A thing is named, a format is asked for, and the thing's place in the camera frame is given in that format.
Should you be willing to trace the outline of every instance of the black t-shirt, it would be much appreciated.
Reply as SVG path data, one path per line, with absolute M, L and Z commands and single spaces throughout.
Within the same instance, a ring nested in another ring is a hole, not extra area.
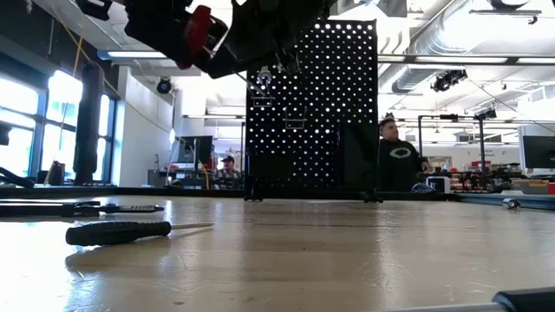
M 384 192 L 410 192 L 416 174 L 422 171 L 422 159 L 415 147 L 402 140 L 381 139 L 378 161 L 380 190 Z

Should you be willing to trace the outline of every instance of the monitor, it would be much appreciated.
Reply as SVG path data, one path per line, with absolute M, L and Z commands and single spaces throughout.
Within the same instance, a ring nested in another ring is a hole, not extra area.
M 212 136 L 180 137 L 180 151 L 177 162 L 190 164 L 200 160 L 203 164 L 210 163 L 212 156 Z
M 555 136 L 522 137 L 526 168 L 555 169 Z

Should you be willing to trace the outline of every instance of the man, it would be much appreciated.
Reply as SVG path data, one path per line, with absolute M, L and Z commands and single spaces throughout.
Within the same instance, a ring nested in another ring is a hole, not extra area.
M 380 134 L 383 137 L 378 159 L 380 190 L 410 192 L 416 183 L 416 174 L 430 171 L 430 164 L 420 157 L 412 144 L 399 140 L 394 119 L 380 122 Z
M 216 171 L 214 175 L 215 188 L 219 190 L 238 189 L 241 184 L 241 172 L 235 170 L 235 159 L 232 156 L 227 156 L 222 161 L 224 162 L 224 169 Z

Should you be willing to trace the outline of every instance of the desk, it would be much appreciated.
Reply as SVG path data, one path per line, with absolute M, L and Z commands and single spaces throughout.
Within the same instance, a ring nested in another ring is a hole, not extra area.
M 66 245 L 64 234 L 88 220 L 1 219 L 0 311 L 375 311 L 489 302 L 499 289 L 555 281 L 550 211 L 448 202 L 109 201 L 167 208 L 103 220 L 215 226 L 83 249 Z

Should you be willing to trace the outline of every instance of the wooden table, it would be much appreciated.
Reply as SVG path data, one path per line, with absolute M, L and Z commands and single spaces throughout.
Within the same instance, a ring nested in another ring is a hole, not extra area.
M 164 205 L 101 220 L 214 222 L 81 248 L 93 220 L 0 220 L 0 311 L 374 311 L 553 286 L 555 214 L 447 202 L 104 198 Z

